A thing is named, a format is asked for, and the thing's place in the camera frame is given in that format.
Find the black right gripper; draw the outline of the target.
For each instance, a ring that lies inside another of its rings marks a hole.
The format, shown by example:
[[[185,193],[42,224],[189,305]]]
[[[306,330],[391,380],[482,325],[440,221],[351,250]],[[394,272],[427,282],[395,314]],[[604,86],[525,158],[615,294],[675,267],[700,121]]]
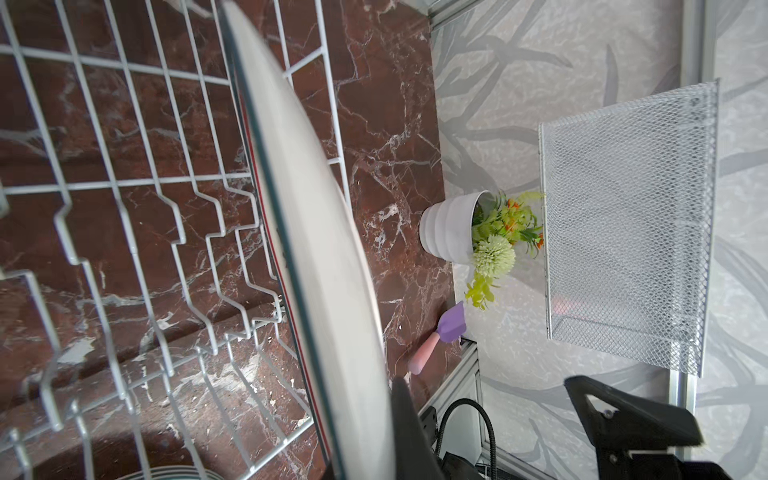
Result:
[[[583,375],[566,378],[564,387],[589,441],[597,448],[600,479],[731,479],[713,462],[620,451],[703,444],[697,420],[688,410],[634,396]]]

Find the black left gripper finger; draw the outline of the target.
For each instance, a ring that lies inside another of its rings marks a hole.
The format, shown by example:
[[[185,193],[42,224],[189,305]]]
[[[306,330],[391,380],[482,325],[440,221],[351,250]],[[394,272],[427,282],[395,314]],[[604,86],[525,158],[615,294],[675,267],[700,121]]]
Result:
[[[435,454],[403,378],[392,381],[391,409],[394,428],[396,479],[443,479]]]

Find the white round plate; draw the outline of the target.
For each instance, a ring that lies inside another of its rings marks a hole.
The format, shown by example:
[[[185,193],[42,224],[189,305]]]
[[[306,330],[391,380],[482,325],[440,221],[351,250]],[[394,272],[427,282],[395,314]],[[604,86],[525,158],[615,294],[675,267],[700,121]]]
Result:
[[[149,469],[153,480],[223,480],[223,477],[210,469],[204,470],[204,475],[192,465],[156,466]]]
[[[240,6],[219,8],[278,277],[321,439],[339,479],[392,479],[376,296],[350,209],[303,106]]]

